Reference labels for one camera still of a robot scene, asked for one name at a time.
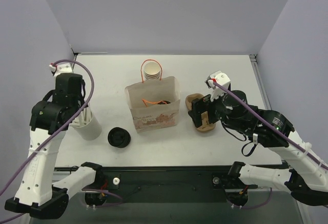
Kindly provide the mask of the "paper bag with orange handles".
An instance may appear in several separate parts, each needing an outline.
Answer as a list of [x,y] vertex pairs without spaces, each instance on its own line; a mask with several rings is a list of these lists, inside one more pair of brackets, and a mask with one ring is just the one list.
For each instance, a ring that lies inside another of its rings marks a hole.
[[[137,133],[173,127],[179,121],[178,80],[173,76],[163,78],[162,74],[160,79],[146,80],[143,68],[148,61],[160,64],[154,59],[144,60],[140,66],[141,81],[125,87],[127,104]],[[171,103],[157,105],[156,103],[161,100]]]

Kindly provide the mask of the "black cup lid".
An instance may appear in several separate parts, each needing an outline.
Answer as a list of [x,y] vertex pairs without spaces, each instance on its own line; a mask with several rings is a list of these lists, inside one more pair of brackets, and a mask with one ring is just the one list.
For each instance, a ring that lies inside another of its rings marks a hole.
[[159,102],[157,102],[156,104],[157,105],[167,105],[167,104],[170,104],[171,102],[170,101],[167,101],[167,100],[161,100]]

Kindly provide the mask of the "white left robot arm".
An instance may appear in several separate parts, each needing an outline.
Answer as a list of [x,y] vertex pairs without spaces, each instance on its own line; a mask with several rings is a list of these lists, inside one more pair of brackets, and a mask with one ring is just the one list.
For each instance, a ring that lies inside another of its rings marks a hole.
[[29,214],[37,219],[58,219],[69,200],[84,187],[100,188],[104,182],[102,167],[85,162],[75,172],[52,182],[60,144],[74,114],[84,105],[83,77],[74,73],[59,74],[55,88],[31,111],[29,156],[20,187],[5,202],[5,210]]

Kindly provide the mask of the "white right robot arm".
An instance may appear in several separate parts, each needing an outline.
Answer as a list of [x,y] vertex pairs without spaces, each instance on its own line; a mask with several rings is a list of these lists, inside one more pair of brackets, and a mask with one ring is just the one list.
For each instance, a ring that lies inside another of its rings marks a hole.
[[191,101],[188,114],[195,127],[202,126],[202,115],[206,113],[210,124],[220,121],[224,129],[243,135],[253,148],[261,145],[289,164],[285,169],[271,169],[236,161],[222,180],[224,186],[275,188],[308,206],[327,205],[327,165],[313,153],[309,143],[291,140],[297,133],[283,114],[249,105],[246,94],[240,90],[215,100],[210,97]]

